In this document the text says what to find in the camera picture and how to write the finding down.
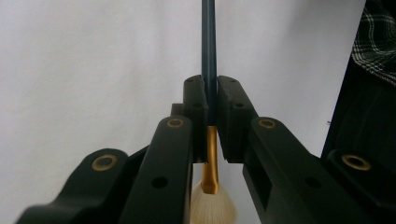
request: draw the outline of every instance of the brass screw insert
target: brass screw insert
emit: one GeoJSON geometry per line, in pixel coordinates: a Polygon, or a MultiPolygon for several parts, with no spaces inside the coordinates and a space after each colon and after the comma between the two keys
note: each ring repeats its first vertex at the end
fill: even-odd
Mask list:
{"type": "Polygon", "coordinates": [[[261,119],[259,121],[260,126],[267,129],[273,129],[276,126],[276,123],[271,119],[261,119]]]}
{"type": "Polygon", "coordinates": [[[117,157],[111,154],[105,154],[96,158],[92,162],[92,169],[94,171],[106,171],[113,168],[117,164],[117,157]]]}
{"type": "Polygon", "coordinates": [[[166,124],[170,128],[180,128],[181,126],[183,126],[183,120],[182,119],[169,119],[166,124]]]}
{"type": "Polygon", "coordinates": [[[372,168],[370,162],[360,156],[346,154],[341,159],[347,166],[356,170],[369,171],[372,168]]]}

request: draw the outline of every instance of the brush head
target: brush head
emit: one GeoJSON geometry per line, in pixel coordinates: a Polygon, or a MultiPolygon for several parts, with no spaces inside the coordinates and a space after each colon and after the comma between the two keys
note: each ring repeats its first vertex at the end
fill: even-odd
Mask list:
{"type": "Polygon", "coordinates": [[[217,194],[205,194],[201,181],[192,189],[191,222],[194,224],[233,224],[236,221],[233,201],[222,186],[217,194]]]}

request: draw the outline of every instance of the white backdrop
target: white backdrop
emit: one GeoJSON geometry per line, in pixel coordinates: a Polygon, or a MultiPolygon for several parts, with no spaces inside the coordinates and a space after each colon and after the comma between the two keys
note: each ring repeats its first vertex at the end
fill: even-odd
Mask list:
{"type": "MultiPolygon", "coordinates": [[[[218,74],[238,79],[259,115],[319,156],[364,0],[216,5],[218,74]]],[[[95,150],[149,144],[182,102],[184,79],[201,70],[198,0],[2,0],[0,27],[3,224],[53,200],[95,150]]],[[[242,166],[220,160],[219,179],[237,223],[260,223],[242,166]]]]}

